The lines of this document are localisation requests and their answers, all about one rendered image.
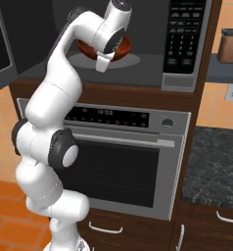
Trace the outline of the wide wooden drawer front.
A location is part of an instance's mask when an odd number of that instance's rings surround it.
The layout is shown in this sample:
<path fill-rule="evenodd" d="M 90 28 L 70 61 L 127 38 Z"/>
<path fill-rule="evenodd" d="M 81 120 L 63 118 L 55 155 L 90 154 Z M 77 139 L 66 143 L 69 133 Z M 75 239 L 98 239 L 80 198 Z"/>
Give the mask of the wide wooden drawer front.
<path fill-rule="evenodd" d="M 233 224 L 223 222 L 219 215 L 233 219 L 233 209 L 195 204 L 186 227 L 191 251 L 233 251 Z"/>

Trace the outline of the grey wall shelf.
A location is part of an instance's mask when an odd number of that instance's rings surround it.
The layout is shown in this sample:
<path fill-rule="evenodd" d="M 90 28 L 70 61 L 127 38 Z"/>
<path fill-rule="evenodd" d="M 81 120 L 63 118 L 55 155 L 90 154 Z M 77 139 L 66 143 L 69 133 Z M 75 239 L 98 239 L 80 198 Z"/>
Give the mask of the grey wall shelf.
<path fill-rule="evenodd" d="M 233 64 L 220 63 L 217 55 L 212 54 L 206 82 L 233 83 Z"/>

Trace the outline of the wooden drawer front under oven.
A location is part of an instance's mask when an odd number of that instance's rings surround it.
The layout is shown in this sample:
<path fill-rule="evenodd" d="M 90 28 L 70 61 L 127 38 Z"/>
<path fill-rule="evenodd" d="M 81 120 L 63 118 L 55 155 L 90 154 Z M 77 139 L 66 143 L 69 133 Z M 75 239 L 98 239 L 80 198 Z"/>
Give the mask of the wooden drawer front under oven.
<path fill-rule="evenodd" d="M 105 229 L 120 229 L 120 234 L 103 233 L 88 224 Z M 80 235 L 94 251 L 169 251 L 173 223 L 91 209 L 77 224 Z"/>

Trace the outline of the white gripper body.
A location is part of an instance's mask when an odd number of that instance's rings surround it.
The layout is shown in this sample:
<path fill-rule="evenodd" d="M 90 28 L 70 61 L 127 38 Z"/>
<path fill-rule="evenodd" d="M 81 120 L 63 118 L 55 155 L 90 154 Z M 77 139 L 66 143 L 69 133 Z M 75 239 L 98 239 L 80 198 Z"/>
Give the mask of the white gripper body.
<path fill-rule="evenodd" d="M 96 60 L 96 71 L 104 73 L 107 70 L 109 63 L 113 58 L 114 58 L 113 53 L 110 54 L 98 53 Z"/>

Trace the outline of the grey microwave turntable plate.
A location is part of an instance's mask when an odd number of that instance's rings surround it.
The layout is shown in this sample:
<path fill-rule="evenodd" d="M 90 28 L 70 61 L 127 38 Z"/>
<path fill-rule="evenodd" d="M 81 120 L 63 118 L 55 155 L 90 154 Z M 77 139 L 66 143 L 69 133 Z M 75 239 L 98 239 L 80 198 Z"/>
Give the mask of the grey microwave turntable plate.
<path fill-rule="evenodd" d="M 70 63 L 76 68 L 95 69 L 96 61 L 86 57 L 82 53 L 78 53 L 69 57 Z M 134 54 L 127 54 L 123 58 L 111 61 L 108 65 L 109 69 L 121 69 L 134 66 L 140 62 L 140 58 Z"/>

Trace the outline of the brown jar with dark lid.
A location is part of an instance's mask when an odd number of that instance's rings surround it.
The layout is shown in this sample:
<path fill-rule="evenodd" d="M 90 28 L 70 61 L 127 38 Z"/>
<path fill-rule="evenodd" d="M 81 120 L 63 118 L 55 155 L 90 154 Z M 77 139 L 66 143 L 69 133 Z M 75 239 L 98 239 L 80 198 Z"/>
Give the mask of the brown jar with dark lid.
<path fill-rule="evenodd" d="M 222 64 L 233 64 L 233 28 L 221 30 L 217 59 Z"/>

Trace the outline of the steel built-in oven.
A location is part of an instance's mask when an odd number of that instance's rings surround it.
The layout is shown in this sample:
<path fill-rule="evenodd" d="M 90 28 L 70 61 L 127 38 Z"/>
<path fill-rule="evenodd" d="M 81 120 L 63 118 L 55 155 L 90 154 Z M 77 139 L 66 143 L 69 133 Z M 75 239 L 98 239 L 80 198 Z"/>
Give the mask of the steel built-in oven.
<path fill-rule="evenodd" d="M 18 101 L 18 105 L 20 107 L 21 115 L 23 118 L 25 117 L 24 110 L 29 100 L 19 99 Z M 128 131 L 141 131 L 146 129 L 147 131 L 152 132 L 157 130 L 158 127 L 163 126 L 162 121 L 164 119 L 173 120 L 172 127 L 178 128 L 181 126 L 185 128 L 188 132 L 190 116 L 185 112 L 114 107 L 114 106 L 104 106 L 104 105 L 76 104 L 76 103 L 69 111 L 69 113 L 66 115 L 64 119 L 64 127 L 70 130 L 74 126 L 82 126 L 82 127 L 87 126 L 92 128 L 105 128 L 112 130 L 128 130 Z M 93 207 L 90 205 L 89 197 L 87 195 L 85 196 L 89 200 L 89 210 L 90 210 Z"/>

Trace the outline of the dark wooden oven cabinet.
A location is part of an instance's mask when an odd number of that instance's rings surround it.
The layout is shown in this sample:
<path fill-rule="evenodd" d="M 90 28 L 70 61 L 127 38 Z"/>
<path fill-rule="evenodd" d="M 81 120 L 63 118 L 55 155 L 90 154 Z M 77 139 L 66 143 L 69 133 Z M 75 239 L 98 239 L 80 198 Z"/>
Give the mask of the dark wooden oven cabinet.
<path fill-rule="evenodd" d="M 175 223 L 177 210 L 181 201 L 183 180 L 186 174 L 190 147 L 193 133 L 196 127 L 205 79 L 210 61 L 210 52 L 214 40 L 214 34 L 218 23 L 222 0 L 211 0 L 208 31 L 205 38 L 204 52 L 201 57 L 200 73 L 197 77 L 197 87 L 193 92 L 166 91 L 159 87 L 136 87 L 118 84 L 84 83 L 81 100 L 87 104 L 96 105 L 125 105 L 130 108 L 156 108 L 164 111 L 189 112 L 191 119 L 188 135 L 185 141 L 185 150 L 182 157 L 181 168 L 178 173 L 176 192 L 171 211 L 171 219 L 167 222 Z M 115 209 L 92 208 L 119 213 Z"/>

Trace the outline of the steel microwave oven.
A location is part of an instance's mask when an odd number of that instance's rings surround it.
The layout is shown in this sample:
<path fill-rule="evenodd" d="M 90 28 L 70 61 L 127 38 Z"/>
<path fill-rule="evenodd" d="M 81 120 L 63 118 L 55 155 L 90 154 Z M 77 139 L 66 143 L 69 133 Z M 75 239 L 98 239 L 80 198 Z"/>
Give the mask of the steel microwave oven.
<path fill-rule="evenodd" d="M 134 66 L 107 69 L 74 67 L 82 80 L 94 83 L 159 87 L 169 91 L 193 92 L 203 55 L 211 0 L 24 0 L 34 4 L 33 30 L 23 35 L 25 62 L 22 76 L 44 74 L 47 54 L 65 25 L 71 9 L 82 7 L 99 16 L 107 14 L 111 2 L 132 8 L 125 36 L 132 47 L 128 54 L 140 58 Z M 82 53 L 77 42 L 69 57 Z"/>

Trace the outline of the narrow wooden cupboard door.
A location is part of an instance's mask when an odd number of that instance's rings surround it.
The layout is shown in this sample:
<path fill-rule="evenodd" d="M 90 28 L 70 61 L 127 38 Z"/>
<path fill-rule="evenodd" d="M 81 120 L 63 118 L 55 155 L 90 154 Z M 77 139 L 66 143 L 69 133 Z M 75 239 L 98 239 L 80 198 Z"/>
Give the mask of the narrow wooden cupboard door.
<path fill-rule="evenodd" d="M 185 225 L 184 237 L 186 236 L 186 225 L 188 222 L 188 213 L 190 211 L 190 206 L 191 204 L 185 201 L 181 201 L 179 204 L 175 223 L 173 225 L 172 236 L 170 239 L 169 251 L 175 251 L 180 236 L 181 225 Z"/>

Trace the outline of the red-brown bowl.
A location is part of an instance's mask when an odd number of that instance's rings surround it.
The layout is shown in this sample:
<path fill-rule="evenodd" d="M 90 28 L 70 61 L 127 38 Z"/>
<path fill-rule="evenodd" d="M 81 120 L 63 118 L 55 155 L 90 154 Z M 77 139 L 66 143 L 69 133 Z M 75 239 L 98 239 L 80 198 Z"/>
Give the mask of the red-brown bowl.
<path fill-rule="evenodd" d="M 90 58 L 92 60 L 97 59 L 97 54 L 96 54 L 95 50 L 91 46 L 82 42 L 81 40 L 77 41 L 77 47 L 88 58 Z M 132 47 L 132 43 L 131 43 L 130 39 L 127 36 L 125 36 L 122 39 L 122 42 L 120 43 L 119 47 L 116 50 L 116 53 L 114 56 L 114 61 L 117 61 L 117 60 L 125 57 L 130 52 L 131 47 Z"/>

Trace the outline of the oven door with dark window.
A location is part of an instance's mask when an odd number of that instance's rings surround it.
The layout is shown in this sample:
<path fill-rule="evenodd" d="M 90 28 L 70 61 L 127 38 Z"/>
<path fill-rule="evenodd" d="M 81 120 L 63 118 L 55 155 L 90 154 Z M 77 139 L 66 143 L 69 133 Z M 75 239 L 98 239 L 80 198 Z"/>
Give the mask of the oven door with dark window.
<path fill-rule="evenodd" d="M 148 148 L 79 140 L 74 165 L 58 176 L 64 188 L 87 195 L 94 208 L 168 221 L 176 192 L 187 130 L 163 127 L 149 132 L 74 126 L 73 133 L 156 142 L 174 148 Z"/>

